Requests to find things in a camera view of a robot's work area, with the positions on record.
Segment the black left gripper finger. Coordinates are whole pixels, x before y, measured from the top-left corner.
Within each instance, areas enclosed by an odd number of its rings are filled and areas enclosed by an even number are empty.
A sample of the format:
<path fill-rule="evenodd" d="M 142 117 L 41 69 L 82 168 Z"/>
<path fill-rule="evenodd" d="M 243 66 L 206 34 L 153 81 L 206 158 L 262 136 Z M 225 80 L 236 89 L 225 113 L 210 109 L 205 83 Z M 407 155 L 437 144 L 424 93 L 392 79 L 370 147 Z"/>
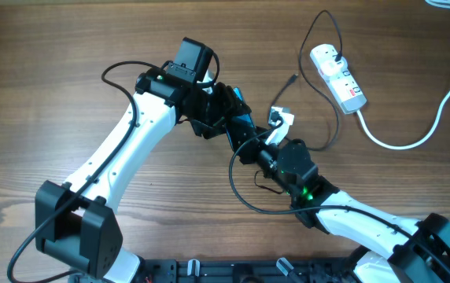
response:
<path fill-rule="evenodd" d="M 198 137 L 203 137 L 204 139 L 214 138 L 226 133 L 225 123 L 219 123 L 217 126 L 209 126 L 194 119 L 191 121 L 191 126 L 194 133 Z"/>
<path fill-rule="evenodd" d="M 241 100 L 231 86 L 225 87 L 225 114 L 226 118 L 243 116 L 251 113 L 251 108 Z"/>

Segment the turquoise Galaxy smartphone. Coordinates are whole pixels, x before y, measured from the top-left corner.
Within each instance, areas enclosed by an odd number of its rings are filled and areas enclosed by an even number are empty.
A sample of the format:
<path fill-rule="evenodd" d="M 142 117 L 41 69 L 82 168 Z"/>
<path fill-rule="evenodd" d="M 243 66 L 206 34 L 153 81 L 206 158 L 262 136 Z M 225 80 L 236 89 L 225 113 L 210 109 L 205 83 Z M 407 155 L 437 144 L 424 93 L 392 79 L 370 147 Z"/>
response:
<path fill-rule="evenodd" d="M 240 102 L 244 102 L 244 97 L 242 95 L 242 92 L 240 91 L 240 89 L 238 87 L 235 87 L 233 89 L 235 95 L 237 96 L 237 98 L 239 99 Z M 255 128 L 255 124 L 253 122 L 253 119 L 251 117 L 251 114 L 243 114 L 241 116 L 233 116 L 231 121 L 233 123 L 238 123 L 241 124 L 243 126 L 247 126 L 247 127 L 251 127 L 251 128 Z"/>

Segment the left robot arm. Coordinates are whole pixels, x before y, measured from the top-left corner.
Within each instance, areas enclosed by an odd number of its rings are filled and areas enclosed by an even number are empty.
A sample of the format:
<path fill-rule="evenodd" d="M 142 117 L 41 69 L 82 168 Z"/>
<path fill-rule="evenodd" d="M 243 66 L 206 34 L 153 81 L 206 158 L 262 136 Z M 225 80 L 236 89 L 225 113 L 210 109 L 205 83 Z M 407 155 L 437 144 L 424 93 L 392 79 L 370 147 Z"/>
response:
<path fill-rule="evenodd" d="M 149 64 L 128 93 L 120 122 L 92 157 L 58 185 L 46 181 L 35 196 L 37 250 L 66 264 L 70 274 L 106 282 L 134 282 L 144 260 L 123 247 L 116 213 L 126 188 L 157 143 L 186 117 L 197 136 L 224 134 L 250 112 L 236 92 L 209 74 L 218 55 L 184 38 L 176 57 Z"/>

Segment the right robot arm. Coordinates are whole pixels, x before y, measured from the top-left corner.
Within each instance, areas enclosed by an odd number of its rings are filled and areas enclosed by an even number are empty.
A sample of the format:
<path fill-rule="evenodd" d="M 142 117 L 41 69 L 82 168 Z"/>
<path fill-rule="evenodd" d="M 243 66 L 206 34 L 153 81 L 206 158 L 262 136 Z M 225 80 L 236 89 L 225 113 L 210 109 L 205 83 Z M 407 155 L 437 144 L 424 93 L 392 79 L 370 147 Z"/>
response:
<path fill-rule="evenodd" d="M 450 221 L 432 213 L 423 220 L 392 215 L 351 197 L 319 174 L 305 143 L 280 145 L 287 122 L 268 129 L 233 118 L 224 129 L 232 160 L 257 164 L 291 201 L 286 214 L 308 228 L 355 241 L 350 269 L 361 282 L 450 282 Z"/>

